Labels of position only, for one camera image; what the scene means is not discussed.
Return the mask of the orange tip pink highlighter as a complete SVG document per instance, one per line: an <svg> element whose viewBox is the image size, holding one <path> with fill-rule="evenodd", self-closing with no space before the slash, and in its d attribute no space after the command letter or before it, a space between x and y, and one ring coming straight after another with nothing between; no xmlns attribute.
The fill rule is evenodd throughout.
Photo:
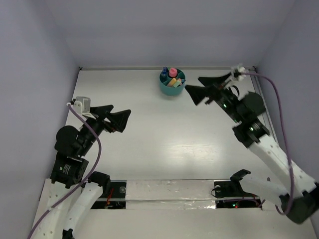
<svg viewBox="0 0 319 239"><path fill-rule="evenodd" d="M168 87L173 87L174 83L176 82L176 78L172 78L171 81L167 84Z"/></svg>

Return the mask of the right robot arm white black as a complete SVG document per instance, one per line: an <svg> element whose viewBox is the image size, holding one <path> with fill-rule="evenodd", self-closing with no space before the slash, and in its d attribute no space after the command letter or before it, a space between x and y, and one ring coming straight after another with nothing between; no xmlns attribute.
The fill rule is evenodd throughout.
<svg viewBox="0 0 319 239"><path fill-rule="evenodd" d="M295 224L302 224L319 209L319 184L298 167L276 143L269 130L258 119L266 111L262 97L248 92L241 99L231 88L243 80L245 73L235 70L221 77L199 77L201 86L186 85L195 105L202 101L217 103L237 124L233 132L237 140L260 158L280 184L261 181L249 170L242 169L230 178L234 195L255 194L272 202Z"/></svg>

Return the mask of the blue cap white pen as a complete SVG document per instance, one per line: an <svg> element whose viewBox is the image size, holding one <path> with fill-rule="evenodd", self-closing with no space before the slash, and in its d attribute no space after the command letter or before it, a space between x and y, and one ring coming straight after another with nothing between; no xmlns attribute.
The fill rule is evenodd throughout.
<svg viewBox="0 0 319 239"><path fill-rule="evenodd" d="M168 73L168 67L163 67L162 72L161 72L161 76L163 79L166 78L167 73Z"/></svg>

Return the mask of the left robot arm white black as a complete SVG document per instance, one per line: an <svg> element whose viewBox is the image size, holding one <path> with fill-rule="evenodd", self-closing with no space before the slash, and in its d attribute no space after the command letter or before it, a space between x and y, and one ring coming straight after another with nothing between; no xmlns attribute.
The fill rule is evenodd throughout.
<svg viewBox="0 0 319 239"><path fill-rule="evenodd" d="M131 110L114 113L113 105L91 107L79 100L67 107L83 125L67 125L56 134L46 209L29 239L74 238L96 200L111 193L110 176L95 170L102 155L99 136L103 131L122 133Z"/></svg>

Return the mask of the green tip clear highlighter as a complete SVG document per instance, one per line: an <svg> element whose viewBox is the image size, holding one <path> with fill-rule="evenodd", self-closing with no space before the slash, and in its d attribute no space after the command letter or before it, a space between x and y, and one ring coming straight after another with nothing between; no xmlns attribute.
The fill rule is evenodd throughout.
<svg viewBox="0 0 319 239"><path fill-rule="evenodd" d="M177 79L176 82L174 83L173 87L177 88L181 83L182 83L182 80L181 79Z"/></svg>

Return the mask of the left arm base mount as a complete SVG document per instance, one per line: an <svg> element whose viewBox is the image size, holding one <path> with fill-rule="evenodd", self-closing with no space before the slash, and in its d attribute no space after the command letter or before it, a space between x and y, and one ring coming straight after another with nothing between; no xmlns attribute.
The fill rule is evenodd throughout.
<svg viewBox="0 0 319 239"><path fill-rule="evenodd" d="M111 181L111 188L108 194L104 194L98 198L91 209L125 209L126 187L126 181Z"/></svg>

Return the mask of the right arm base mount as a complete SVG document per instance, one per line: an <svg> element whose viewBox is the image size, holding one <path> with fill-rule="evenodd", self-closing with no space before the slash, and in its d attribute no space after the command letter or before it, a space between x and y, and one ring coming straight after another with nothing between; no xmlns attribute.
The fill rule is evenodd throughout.
<svg viewBox="0 0 319 239"><path fill-rule="evenodd" d="M249 174L251 174L250 171L242 169L234 173L229 181L214 182L214 187L211 189L210 194L216 199L217 209L262 209L265 201L261 201L255 194L244 192L240 185L240 180Z"/></svg>

